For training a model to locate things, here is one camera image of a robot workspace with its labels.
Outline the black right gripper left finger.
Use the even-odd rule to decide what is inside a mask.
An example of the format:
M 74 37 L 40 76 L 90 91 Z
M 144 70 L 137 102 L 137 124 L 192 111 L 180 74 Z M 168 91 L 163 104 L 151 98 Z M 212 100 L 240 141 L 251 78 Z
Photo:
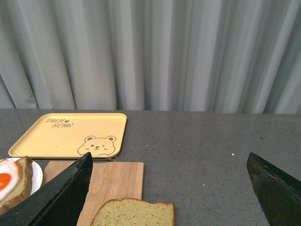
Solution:
M 75 226 L 93 169 L 86 153 L 29 198 L 0 217 L 2 226 Z

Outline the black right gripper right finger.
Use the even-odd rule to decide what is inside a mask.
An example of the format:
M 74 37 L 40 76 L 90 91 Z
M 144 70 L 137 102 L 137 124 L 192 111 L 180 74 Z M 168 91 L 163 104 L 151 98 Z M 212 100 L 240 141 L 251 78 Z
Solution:
M 261 209 L 271 226 L 301 224 L 301 182 L 255 153 L 247 171 Z

